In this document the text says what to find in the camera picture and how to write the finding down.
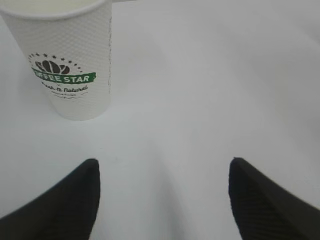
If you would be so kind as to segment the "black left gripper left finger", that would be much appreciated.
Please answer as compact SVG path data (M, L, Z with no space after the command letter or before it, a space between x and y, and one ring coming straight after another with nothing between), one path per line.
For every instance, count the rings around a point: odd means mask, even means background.
M2 240L88 240L100 205L100 167L85 160L31 202L0 219Z

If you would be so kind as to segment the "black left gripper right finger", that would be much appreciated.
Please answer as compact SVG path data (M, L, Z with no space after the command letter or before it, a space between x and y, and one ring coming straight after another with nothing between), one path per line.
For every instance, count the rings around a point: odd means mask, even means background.
M318 240L320 210L243 158L229 165L228 195L243 240Z

